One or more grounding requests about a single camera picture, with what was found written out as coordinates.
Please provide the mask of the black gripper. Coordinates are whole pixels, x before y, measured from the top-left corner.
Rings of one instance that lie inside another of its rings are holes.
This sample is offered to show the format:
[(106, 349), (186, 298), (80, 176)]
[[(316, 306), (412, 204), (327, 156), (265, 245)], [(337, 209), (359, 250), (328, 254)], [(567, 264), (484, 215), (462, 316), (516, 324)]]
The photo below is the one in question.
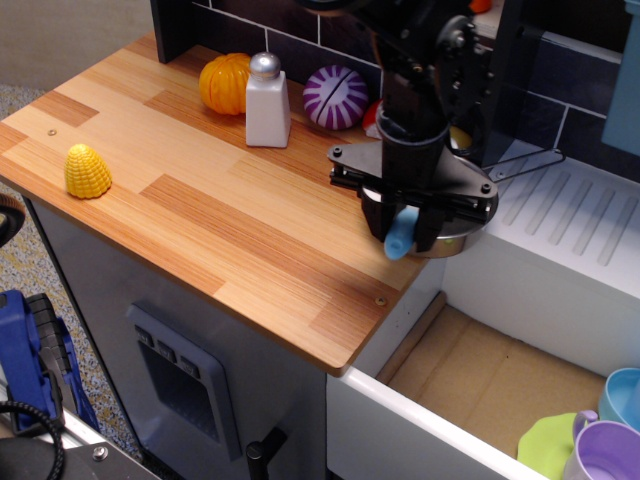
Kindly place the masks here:
[(455, 155), (449, 134), (419, 142), (387, 134), (375, 142), (335, 145), (328, 151), (331, 183), (358, 193), (371, 234), (384, 241), (406, 206), (419, 209), (417, 252), (430, 250), (446, 223), (487, 223), (498, 201), (496, 185), (474, 163)]

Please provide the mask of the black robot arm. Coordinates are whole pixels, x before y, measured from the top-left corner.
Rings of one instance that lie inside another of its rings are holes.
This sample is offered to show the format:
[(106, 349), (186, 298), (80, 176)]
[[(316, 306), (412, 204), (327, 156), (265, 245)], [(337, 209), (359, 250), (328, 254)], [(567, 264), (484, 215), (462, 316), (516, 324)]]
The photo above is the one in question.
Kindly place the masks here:
[(304, 1), (372, 34), (383, 73), (378, 142), (330, 149), (331, 182), (357, 192), (388, 258), (456, 254), (494, 216), (498, 188), (469, 161), (481, 144), (490, 54), (467, 1)]

